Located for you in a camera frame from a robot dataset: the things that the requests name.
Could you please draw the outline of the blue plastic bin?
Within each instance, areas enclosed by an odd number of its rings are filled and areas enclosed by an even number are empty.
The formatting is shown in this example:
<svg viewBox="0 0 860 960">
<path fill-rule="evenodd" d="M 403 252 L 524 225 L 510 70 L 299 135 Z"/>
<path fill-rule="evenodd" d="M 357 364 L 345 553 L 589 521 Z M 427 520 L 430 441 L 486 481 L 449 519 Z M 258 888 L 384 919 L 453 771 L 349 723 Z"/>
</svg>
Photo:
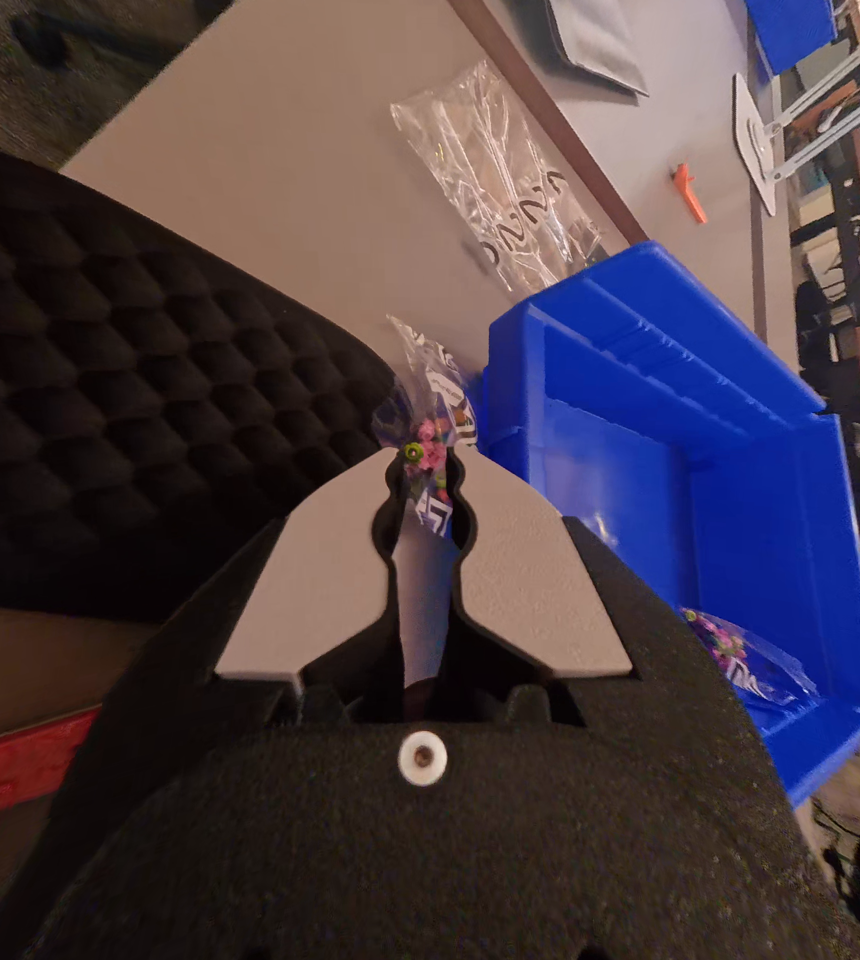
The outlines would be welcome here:
<svg viewBox="0 0 860 960">
<path fill-rule="evenodd" d="M 774 78 L 834 42 L 832 1 L 745 1 L 762 64 Z"/>
<path fill-rule="evenodd" d="M 663 601 L 794 658 L 812 704 L 751 707 L 791 805 L 860 748 L 860 543 L 839 419 L 663 246 L 488 330 L 481 446 Z"/>
</svg>

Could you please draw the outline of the red case edge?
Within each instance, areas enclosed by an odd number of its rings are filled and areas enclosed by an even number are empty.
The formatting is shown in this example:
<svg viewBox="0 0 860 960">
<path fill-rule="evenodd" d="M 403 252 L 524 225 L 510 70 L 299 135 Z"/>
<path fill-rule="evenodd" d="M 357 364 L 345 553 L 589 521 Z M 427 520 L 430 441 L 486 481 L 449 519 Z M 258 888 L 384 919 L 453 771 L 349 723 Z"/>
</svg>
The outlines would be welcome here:
<svg viewBox="0 0 860 960">
<path fill-rule="evenodd" d="M 0 735 L 0 812 L 54 793 L 100 708 Z"/>
</svg>

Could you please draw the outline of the white desk lamp stand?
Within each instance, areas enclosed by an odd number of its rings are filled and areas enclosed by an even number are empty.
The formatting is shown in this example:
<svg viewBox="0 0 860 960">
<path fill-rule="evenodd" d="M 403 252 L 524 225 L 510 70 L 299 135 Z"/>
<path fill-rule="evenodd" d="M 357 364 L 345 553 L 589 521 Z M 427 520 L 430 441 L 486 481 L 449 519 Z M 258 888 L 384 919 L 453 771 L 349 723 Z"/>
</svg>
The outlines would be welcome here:
<svg viewBox="0 0 860 960">
<path fill-rule="evenodd" d="M 781 74 L 761 62 L 748 18 L 748 66 L 733 76 L 733 144 L 762 209 L 776 214 L 776 189 L 806 162 L 860 127 L 860 2 L 834 2 L 846 55 L 796 100 L 780 105 Z"/>
</svg>

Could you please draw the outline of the clear empty plastic bag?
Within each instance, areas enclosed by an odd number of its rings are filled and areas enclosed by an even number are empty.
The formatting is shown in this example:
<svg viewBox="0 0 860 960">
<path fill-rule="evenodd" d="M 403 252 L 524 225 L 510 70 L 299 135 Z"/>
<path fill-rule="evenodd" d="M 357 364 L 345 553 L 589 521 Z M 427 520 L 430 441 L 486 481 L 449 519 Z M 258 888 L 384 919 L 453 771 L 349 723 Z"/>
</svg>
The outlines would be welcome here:
<svg viewBox="0 0 860 960">
<path fill-rule="evenodd" d="M 488 61 L 390 114 L 514 297 L 566 280 L 601 252 L 600 231 Z"/>
</svg>

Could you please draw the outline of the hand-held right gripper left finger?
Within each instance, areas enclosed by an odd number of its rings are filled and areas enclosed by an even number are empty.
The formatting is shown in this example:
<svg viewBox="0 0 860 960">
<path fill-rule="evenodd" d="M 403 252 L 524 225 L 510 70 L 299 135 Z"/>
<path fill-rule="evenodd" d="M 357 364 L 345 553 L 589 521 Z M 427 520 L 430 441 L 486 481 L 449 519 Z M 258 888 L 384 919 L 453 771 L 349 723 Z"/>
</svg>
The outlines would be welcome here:
<svg viewBox="0 0 860 960">
<path fill-rule="evenodd" d="M 220 655 L 220 678 L 298 693 L 402 692 L 392 554 L 405 479 L 400 452 L 382 448 L 292 511 Z"/>
</svg>

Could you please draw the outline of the clear bag of toy bricks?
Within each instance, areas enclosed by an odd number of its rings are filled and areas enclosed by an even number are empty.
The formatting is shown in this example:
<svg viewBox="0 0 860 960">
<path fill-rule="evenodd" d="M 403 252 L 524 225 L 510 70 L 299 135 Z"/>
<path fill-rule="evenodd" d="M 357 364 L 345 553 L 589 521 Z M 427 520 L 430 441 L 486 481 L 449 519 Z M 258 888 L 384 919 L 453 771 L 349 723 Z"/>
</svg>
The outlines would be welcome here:
<svg viewBox="0 0 860 960">
<path fill-rule="evenodd" d="M 681 606 L 678 612 L 749 708 L 793 712 L 820 700 L 801 663 L 772 643 L 692 607 Z"/>
<path fill-rule="evenodd" d="M 409 500 L 421 526 L 447 538 L 453 515 L 449 451 L 459 442 L 475 447 L 479 438 L 470 379 L 442 343 L 392 315 L 387 320 L 407 369 L 394 377 L 374 412 L 373 431 L 381 446 L 402 452 Z"/>
</svg>

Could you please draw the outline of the grey pouch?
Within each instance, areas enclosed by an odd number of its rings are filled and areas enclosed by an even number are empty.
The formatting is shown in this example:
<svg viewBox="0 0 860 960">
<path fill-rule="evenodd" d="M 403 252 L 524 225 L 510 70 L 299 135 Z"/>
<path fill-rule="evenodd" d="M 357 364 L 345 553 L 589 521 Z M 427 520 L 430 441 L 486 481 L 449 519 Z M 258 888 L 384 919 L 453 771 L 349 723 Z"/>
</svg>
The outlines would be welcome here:
<svg viewBox="0 0 860 960">
<path fill-rule="evenodd" d="M 515 15 L 533 59 L 549 75 L 650 95 L 621 2 L 518 2 Z"/>
</svg>

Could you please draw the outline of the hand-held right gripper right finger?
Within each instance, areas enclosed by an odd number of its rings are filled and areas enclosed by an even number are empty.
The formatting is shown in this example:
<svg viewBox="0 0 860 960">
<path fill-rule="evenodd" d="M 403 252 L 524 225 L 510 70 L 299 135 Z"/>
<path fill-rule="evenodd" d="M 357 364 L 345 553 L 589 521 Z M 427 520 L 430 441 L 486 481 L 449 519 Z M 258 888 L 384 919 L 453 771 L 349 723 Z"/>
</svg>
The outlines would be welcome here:
<svg viewBox="0 0 860 960">
<path fill-rule="evenodd" d="M 447 462 L 456 613 L 551 679 L 627 677 L 630 657 L 561 513 L 474 447 Z"/>
</svg>

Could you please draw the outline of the black egg-crate foam case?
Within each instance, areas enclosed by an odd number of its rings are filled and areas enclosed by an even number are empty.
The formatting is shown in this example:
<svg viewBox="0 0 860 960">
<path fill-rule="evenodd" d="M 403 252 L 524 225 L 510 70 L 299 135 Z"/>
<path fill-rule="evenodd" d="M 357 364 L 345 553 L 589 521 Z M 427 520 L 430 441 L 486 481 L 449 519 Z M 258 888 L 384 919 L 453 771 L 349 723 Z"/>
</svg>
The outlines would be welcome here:
<svg viewBox="0 0 860 960">
<path fill-rule="evenodd" d="M 0 153 L 0 608 L 162 622 L 376 452 L 367 345 Z"/>
</svg>

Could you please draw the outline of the orange plastic tool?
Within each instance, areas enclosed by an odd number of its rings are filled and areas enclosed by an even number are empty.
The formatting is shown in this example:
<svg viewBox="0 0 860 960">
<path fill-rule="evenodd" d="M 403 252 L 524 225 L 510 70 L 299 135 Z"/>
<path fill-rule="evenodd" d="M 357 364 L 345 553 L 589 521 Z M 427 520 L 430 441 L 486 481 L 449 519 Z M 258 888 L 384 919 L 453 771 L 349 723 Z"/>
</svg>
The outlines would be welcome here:
<svg viewBox="0 0 860 960">
<path fill-rule="evenodd" d="M 672 174 L 672 184 L 690 215 L 698 224 L 706 225 L 708 217 L 693 188 L 694 180 L 689 164 L 686 162 L 680 163 Z"/>
</svg>

